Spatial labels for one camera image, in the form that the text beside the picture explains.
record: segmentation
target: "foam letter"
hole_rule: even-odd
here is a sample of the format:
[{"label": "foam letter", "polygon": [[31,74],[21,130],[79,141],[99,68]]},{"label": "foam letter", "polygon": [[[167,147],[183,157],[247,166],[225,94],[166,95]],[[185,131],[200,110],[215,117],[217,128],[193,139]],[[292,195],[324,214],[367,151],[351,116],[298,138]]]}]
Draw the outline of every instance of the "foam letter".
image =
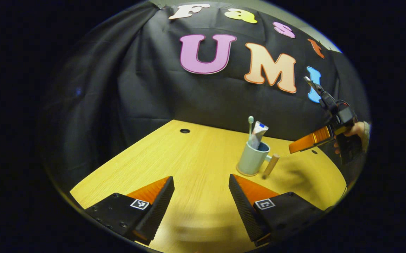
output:
[{"label": "foam letter", "polygon": [[170,16],[169,19],[180,19],[180,18],[187,18],[192,16],[189,11],[193,13],[197,13],[203,8],[209,8],[211,5],[208,4],[201,4],[201,5],[182,5],[178,6],[178,10],[174,14],[174,16]]},{"label": "foam letter", "polygon": [[209,63],[198,60],[198,48],[200,42],[205,39],[204,35],[187,35],[179,39],[179,41],[183,42],[179,60],[185,70],[196,74],[214,74],[227,66],[231,43],[237,38],[227,34],[216,34],[212,38],[217,41],[217,49],[214,60]]},{"label": "foam letter", "polygon": [[[312,82],[320,85],[320,77],[322,77],[320,72],[317,71],[317,69],[314,69],[313,67],[307,67],[306,69],[309,71],[310,79],[312,80]],[[317,94],[317,92],[312,87],[311,87],[311,91],[308,93],[308,98],[312,102],[316,102],[316,103],[320,103],[319,99],[321,99],[321,97]]]},{"label": "foam letter", "polygon": [[295,38],[295,34],[293,34],[292,29],[290,27],[278,22],[273,22],[273,25],[275,26],[275,30],[280,34],[284,34],[290,38]]},{"label": "foam letter", "polygon": [[255,43],[246,43],[245,46],[251,51],[250,72],[244,76],[247,82],[264,83],[265,79],[261,75],[261,69],[264,69],[270,86],[281,76],[278,87],[288,93],[296,92],[293,68],[296,61],[292,56],[282,53],[274,62],[264,46]]},{"label": "foam letter", "polygon": [[230,19],[243,20],[245,22],[249,22],[252,24],[256,24],[258,22],[255,20],[255,16],[251,12],[248,12],[243,9],[235,9],[235,8],[231,8],[228,10],[229,11],[225,13],[225,16],[229,17]]},{"label": "foam letter", "polygon": [[314,51],[320,56],[322,57],[322,59],[325,59],[325,56],[322,54],[322,52],[320,51],[322,48],[319,47],[319,45],[317,45],[317,43],[315,43],[315,41],[308,39],[309,42],[311,42],[312,44],[312,48],[314,49]]}]

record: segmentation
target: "toothbrush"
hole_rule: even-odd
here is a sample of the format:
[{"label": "toothbrush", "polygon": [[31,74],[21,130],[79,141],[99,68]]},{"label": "toothbrush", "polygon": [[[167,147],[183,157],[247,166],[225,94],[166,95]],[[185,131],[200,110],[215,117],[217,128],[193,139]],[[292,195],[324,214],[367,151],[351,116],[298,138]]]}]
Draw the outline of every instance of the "toothbrush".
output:
[{"label": "toothbrush", "polygon": [[249,135],[248,135],[248,140],[250,141],[250,137],[251,137],[251,124],[253,124],[253,121],[254,121],[255,119],[254,119],[254,117],[253,116],[250,116],[250,117],[248,117],[248,123],[250,124],[250,131],[248,132],[249,133]]}]

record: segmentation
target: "orange gripper pad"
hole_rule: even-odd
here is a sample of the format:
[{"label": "orange gripper pad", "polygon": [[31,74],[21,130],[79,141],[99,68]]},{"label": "orange gripper pad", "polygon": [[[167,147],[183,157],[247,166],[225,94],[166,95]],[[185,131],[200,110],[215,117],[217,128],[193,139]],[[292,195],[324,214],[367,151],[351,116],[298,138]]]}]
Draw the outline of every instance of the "orange gripper pad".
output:
[{"label": "orange gripper pad", "polygon": [[328,127],[324,126],[314,133],[308,134],[307,136],[291,143],[289,145],[289,152],[290,154],[292,154],[297,151],[310,148],[314,146],[314,144],[324,141],[330,137],[331,135],[329,133]]},{"label": "orange gripper pad", "polygon": [[147,201],[152,204],[156,200],[156,197],[158,197],[159,192],[163,189],[169,177],[170,176],[166,176],[163,179],[141,187],[136,191],[127,194],[127,196],[132,197],[133,199]]},{"label": "orange gripper pad", "polygon": [[279,195],[278,193],[241,176],[237,176],[235,174],[233,174],[233,176],[235,177],[240,189],[242,189],[251,206],[253,206],[256,201],[269,199]]}]

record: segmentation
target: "pink letter u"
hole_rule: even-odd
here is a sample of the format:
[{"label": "pink letter u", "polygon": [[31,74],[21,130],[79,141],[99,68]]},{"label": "pink letter u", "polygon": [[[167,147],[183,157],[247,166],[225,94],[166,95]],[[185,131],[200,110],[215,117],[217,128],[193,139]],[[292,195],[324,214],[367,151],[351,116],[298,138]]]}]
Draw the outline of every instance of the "pink letter u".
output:
[{"label": "pink letter u", "polygon": [[200,42],[205,39],[204,35],[187,35],[179,39],[179,41],[183,42],[179,60],[185,70],[196,74],[214,74],[227,66],[231,43],[237,38],[227,34],[216,34],[212,38],[217,41],[217,49],[214,60],[209,63],[198,60],[198,48]]}]

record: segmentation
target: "letter a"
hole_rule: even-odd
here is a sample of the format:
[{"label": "letter a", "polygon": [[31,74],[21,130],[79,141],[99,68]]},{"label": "letter a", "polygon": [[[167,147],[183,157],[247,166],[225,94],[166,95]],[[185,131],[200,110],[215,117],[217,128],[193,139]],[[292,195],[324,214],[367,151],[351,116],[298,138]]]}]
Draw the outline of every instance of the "letter a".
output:
[{"label": "letter a", "polygon": [[225,16],[229,17],[230,19],[240,19],[252,24],[256,24],[258,22],[256,21],[255,15],[253,13],[243,9],[228,9],[228,11],[225,13]]}]

